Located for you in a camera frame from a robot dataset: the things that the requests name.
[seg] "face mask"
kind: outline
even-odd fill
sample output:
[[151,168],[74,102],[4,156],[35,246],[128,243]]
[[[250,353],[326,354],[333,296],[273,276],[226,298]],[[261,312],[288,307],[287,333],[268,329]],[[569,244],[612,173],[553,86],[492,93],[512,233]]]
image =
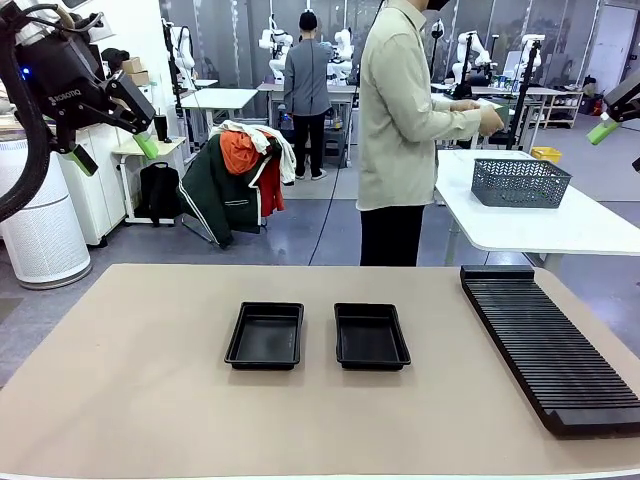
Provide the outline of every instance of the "face mask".
[[449,3],[449,0],[429,0],[427,10],[442,10],[447,3]]

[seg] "ribbed black rack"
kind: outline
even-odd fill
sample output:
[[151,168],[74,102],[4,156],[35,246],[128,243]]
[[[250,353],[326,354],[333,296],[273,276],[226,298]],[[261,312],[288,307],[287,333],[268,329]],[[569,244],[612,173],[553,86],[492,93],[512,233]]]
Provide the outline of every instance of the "ribbed black rack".
[[528,267],[462,267],[462,287],[545,427],[558,436],[640,433],[640,400]]

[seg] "shirt collar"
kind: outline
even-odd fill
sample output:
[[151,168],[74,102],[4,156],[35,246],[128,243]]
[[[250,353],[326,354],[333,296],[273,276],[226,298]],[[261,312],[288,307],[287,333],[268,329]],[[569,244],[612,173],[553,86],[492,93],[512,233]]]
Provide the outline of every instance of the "shirt collar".
[[413,26],[418,30],[418,32],[422,30],[425,23],[427,23],[427,19],[424,17],[422,12],[407,0],[389,0],[389,6],[397,8],[409,17],[409,20],[411,20],[411,23],[413,23]]

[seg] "cardboard box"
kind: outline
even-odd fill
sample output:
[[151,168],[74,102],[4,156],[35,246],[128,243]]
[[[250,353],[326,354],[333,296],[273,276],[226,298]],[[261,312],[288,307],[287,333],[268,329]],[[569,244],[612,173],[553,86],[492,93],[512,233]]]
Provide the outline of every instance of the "cardboard box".
[[140,57],[133,57],[129,60],[125,60],[124,62],[122,62],[122,69],[129,75],[144,72]]
[[133,83],[135,83],[136,87],[144,87],[151,83],[149,72],[130,73],[129,76],[133,80]]

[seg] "person's hand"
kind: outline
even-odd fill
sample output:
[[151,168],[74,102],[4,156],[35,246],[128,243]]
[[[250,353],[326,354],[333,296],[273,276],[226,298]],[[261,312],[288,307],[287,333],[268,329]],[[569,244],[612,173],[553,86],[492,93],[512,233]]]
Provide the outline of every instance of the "person's hand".
[[502,123],[500,115],[492,107],[482,108],[481,110],[480,135],[490,137],[498,130],[504,129],[504,123]]
[[452,112],[468,112],[469,110],[480,109],[480,104],[473,100],[458,100],[451,104],[450,110]]

